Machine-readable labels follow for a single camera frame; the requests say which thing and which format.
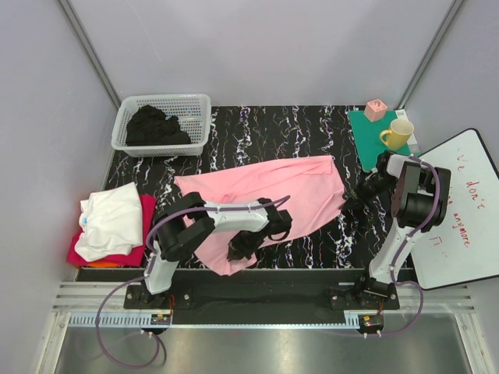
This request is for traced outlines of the pink t shirt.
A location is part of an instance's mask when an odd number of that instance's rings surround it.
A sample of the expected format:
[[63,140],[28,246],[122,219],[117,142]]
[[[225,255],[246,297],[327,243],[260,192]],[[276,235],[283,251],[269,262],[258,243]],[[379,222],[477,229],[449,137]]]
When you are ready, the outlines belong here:
[[260,198],[290,199],[289,240],[307,236],[335,219],[345,200],[342,178],[331,155],[265,161],[175,178],[181,193],[198,192],[213,203],[243,205]]

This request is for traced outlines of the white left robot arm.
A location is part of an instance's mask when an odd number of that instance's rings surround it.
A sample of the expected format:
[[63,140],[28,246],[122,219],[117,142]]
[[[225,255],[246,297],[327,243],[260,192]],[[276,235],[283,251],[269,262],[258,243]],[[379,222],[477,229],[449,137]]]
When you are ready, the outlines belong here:
[[266,240],[284,240],[292,217],[281,205],[290,199],[259,198],[246,204],[213,203],[190,192],[155,221],[146,238],[150,258],[143,274],[141,299],[153,309],[168,300],[179,263],[196,256],[205,265],[251,260]]

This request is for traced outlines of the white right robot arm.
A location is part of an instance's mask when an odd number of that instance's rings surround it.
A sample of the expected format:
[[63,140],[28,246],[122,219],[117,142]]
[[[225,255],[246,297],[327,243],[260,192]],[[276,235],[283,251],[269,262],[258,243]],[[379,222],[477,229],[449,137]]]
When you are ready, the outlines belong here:
[[398,274],[416,241],[441,225],[447,213],[451,171],[413,155],[384,151],[376,167],[344,194],[342,210],[361,210],[391,188],[392,226],[378,254],[354,285],[331,300],[345,308],[375,309],[397,300]]

